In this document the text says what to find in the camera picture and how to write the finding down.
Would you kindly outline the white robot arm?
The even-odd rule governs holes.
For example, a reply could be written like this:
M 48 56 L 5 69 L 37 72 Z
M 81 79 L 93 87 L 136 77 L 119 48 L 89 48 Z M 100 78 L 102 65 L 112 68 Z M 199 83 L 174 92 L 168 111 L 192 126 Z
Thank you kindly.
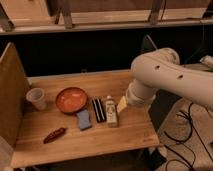
M 181 66 L 179 55 L 171 48 L 137 56 L 131 64 L 131 73 L 133 81 L 118 103 L 119 112 L 128 105 L 150 105 L 159 89 L 213 111 L 213 73 Z

